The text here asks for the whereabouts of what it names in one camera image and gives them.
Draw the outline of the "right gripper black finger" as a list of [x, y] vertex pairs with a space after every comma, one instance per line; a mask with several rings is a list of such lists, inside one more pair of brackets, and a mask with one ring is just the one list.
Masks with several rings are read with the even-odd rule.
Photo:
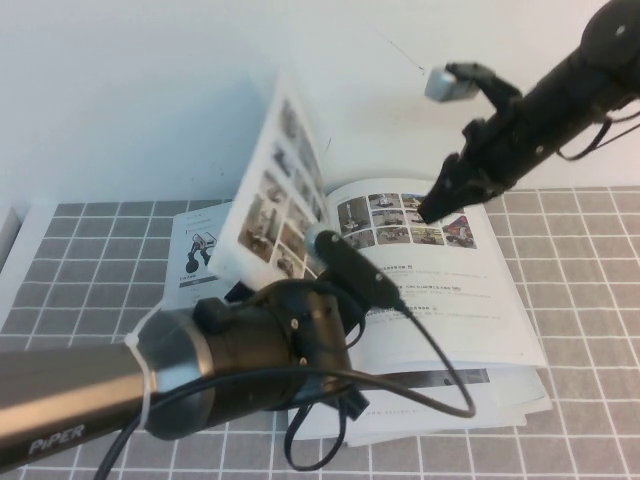
[[494, 195], [494, 185], [478, 172], [444, 173], [437, 181], [438, 220], [470, 205], [487, 202]]
[[471, 204], [468, 185], [469, 169], [458, 153], [444, 161], [433, 187], [418, 207], [424, 221], [438, 221]]

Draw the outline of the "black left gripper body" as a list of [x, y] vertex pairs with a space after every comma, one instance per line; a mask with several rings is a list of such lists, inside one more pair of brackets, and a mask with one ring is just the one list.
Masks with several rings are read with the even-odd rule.
[[301, 396], [341, 396], [348, 382], [329, 370], [350, 366], [338, 298], [341, 291], [318, 280], [281, 280], [263, 292], [263, 305], [282, 325], [299, 367], [319, 369], [303, 378]]

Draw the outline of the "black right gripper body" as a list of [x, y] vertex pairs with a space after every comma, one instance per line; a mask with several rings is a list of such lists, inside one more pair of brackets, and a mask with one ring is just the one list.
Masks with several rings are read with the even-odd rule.
[[491, 89], [485, 96], [495, 113], [465, 127], [461, 161], [494, 185], [494, 198], [556, 149], [556, 91], [535, 88], [522, 96], [512, 88]]

